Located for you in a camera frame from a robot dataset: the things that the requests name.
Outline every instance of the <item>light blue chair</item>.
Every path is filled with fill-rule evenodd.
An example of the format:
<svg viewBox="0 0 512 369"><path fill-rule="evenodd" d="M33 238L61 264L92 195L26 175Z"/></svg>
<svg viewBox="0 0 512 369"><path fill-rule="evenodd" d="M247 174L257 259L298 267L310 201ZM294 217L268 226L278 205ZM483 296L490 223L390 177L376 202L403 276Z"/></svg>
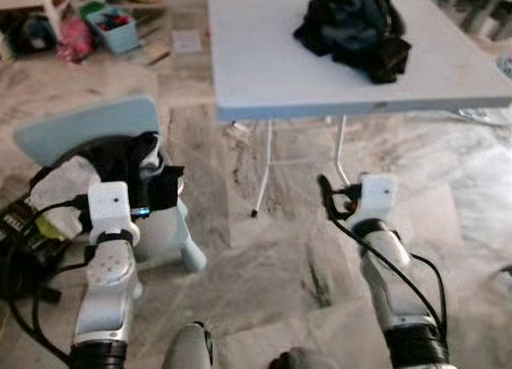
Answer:
<svg viewBox="0 0 512 369"><path fill-rule="evenodd" d="M151 98L134 95L31 122L15 131L14 141L36 163L51 166L70 150L91 140L135 136L145 131L160 131L158 111ZM178 198L177 207L155 211L149 218L138 220L141 242L134 251L137 261L161 262L172 251L180 250L189 271L202 270L206 256L190 236L185 222L187 214L185 204Z"/></svg>

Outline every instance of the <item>marble floor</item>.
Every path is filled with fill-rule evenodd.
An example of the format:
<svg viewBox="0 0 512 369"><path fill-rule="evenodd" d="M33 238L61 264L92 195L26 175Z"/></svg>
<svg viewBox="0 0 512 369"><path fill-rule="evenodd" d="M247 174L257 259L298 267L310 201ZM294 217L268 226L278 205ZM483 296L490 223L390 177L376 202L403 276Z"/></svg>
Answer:
<svg viewBox="0 0 512 369"><path fill-rule="evenodd" d="M158 104L166 150L186 167L187 222L209 264L195 275L175 260L141 271L145 291L126 367L159 368L178 328L196 319L216 338L219 368L264 369L297 345L321 351L340 368L390 367L357 249L321 207L315 178L323 173L337 181L334 168L274 168L252 219L265 124L243 122L246 133L224 128L215 118L208 55L190 63L168 58L148 67L108 54L82 66L49 55L0 62L0 203L23 192L38 169L14 145L15 127L145 92ZM331 157L336 128L292 130L301 123L278 122L276 158ZM394 224L445 279L451 358L460 368L512 367L512 277L496 274L512 263L511 134L439 111L349 120L343 154L349 178L363 171L398 177ZM81 247L74 245L70 259ZM434 277L421 269L417 277L436 303ZM61 302L42 306L43 328L64 349L84 283L80 271L60 277L54 286L63 290ZM25 300L20 306L30 309ZM0 303L0 367L61 367L6 314Z"/></svg>

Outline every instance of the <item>wire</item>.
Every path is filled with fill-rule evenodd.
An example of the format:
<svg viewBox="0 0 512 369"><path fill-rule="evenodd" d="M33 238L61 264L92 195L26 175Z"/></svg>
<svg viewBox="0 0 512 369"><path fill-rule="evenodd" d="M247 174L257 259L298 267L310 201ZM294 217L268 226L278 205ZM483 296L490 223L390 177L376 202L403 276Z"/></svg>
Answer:
<svg viewBox="0 0 512 369"><path fill-rule="evenodd" d="M82 267L86 267L88 265L88 262L85 263L75 263L73 265L68 265L65 267L61 267L57 269L56 271L50 273L47 275L39 284L37 285L36 291L34 293L34 300L32 303L32 325L34 327L35 333L38 335L40 339L43 339L46 341L46 343L51 343L48 338L45 336L45 334L42 331L41 324L39 322L39 300L41 298L41 294L43 289L45 288L46 284L49 283L52 279L54 279L56 276L60 275L61 273L64 273L66 271L73 271L75 269L80 269Z"/></svg>
<svg viewBox="0 0 512 369"><path fill-rule="evenodd" d="M426 259L425 257L422 257L421 255L415 255L413 253L411 253L410 255L413 257L413 259L417 259L418 261L425 263L430 269L432 269L432 271L434 271L435 276L438 280L439 302L441 303L441 320L442 320L441 335L444 338L444 340L446 340L446 337L448 336L448 317L446 314L445 285L442 281L441 274L439 273L438 268L429 259Z"/></svg>
<svg viewBox="0 0 512 369"><path fill-rule="evenodd" d="M398 269L389 259L387 259L384 255L382 255L379 251L374 249L369 243L367 243L364 239L358 237L353 232L351 232L349 229L344 227L339 221L336 219L330 220L340 231L351 237L356 243L358 243L360 246L364 247L368 251L370 251L375 257L380 259L383 263L385 263L398 277L402 279L404 283L407 284L408 287L419 297L419 299L423 302L427 310L432 315L432 318L435 321L436 326L441 331L442 330L442 324L439 319L439 316L437 312L435 311L432 304L429 302L428 299L426 299L425 295L418 289L416 285L404 274L400 269Z"/></svg>
<svg viewBox="0 0 512 369"><path fill-rule="evenodd" d="M62 203L55 203L53 205L49 205L48 207L45 207L41 209L40 211L36 212L32 218L26 223L26 225L22 228L22 231L18 234L17 237L14 238L14 241L12 242L12 245L10 246L10 249L7 252L6 256L6 262L3 268L3 286L6 290L6 297L7 297L7 303L9 304L9 308L11 313L14 316L14 319L20 326L20 328L28 334L29 337L34 339L36 342L43 345L50 353L52 353L55 357L63 361L66 365L69 366L70 357L61 351L58 347L53 345L48 340L41 339L38 334L35 332L35 330L26 322L26 320L23 318L22 314L20 313L18 307L16 306L16 302L14 301L14 294L11 290L10 286L10 265L12 263L12 259L14 257L14 252L18 248L19 241L25 236L25 233L32 228L32 226L35 224L35 221L44 213L47 211L51 211L53 209L56 209L58 207L74 207L76 205L76 199L72 199L69 201L64 201Z"/></svg>

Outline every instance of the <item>white cloth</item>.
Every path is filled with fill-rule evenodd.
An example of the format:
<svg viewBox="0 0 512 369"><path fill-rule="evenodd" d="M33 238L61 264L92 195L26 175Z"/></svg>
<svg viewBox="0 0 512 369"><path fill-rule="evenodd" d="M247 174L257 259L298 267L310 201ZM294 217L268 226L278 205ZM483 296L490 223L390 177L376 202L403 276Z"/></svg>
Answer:
<svg viewBox="0 0 512 369"><path fill-rule="evenodd" d="M36 209L41 210L54 203L73 199L76 195L87 194L90 185L100 182L94 166L87 159L74 156L37 183L30 192L30 201ZM80 211L72 207L59 207L44 214L68 239L82 232L79 215Z"/></svg>

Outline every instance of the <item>chair backrest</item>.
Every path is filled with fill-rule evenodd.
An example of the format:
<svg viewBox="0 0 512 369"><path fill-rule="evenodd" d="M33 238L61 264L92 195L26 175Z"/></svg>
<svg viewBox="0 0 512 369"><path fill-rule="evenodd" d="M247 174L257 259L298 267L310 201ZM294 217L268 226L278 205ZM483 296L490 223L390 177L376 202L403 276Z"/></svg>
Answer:
<svg viewBox="0 0 512 369"><path fill-rule="evenodd" d="M160 131L158 111L146 95L134 95L19 127L16 144L36 163L50 166L68 150L96 138Z"/></svg>

